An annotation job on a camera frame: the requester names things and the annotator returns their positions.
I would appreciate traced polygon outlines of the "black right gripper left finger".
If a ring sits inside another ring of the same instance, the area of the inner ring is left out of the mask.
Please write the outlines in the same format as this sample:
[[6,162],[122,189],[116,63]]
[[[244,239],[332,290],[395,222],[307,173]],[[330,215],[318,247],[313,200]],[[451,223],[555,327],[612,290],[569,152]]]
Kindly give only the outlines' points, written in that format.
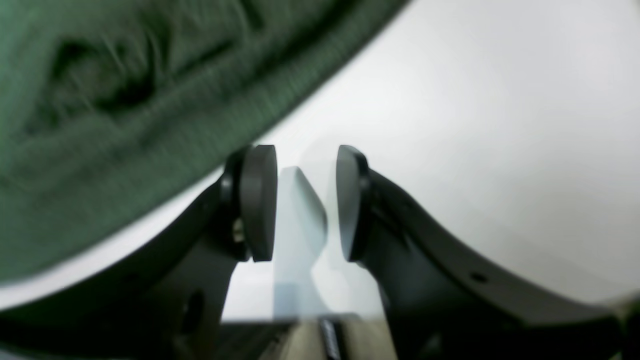
[[208,360],[234,269],[274,255],[273,145],[229,156],[217,182],[142,248],[1,312],[1,348],[32,358]]

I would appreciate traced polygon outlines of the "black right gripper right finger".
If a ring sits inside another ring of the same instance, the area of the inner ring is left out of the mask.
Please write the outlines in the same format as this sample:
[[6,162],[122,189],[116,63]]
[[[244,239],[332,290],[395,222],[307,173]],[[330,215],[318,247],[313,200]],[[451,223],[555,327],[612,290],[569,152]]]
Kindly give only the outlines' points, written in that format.
[[374,278],[400,360],[628,360],[628,321],[544,289],[457,239],[341,145],[343,257]]

